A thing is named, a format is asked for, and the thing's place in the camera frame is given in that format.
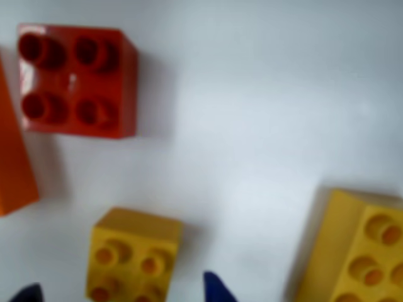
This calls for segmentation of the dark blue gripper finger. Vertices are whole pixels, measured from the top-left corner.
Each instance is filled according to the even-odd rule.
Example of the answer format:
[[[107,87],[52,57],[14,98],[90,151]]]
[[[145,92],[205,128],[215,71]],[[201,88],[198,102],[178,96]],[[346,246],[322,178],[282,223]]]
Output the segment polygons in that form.
[[[43,302],[42,287],[39,283],[30,284],[14,294],[9,302]]]
[[[219,276],[212,272],[203,273],[205,302],[237,302]]]

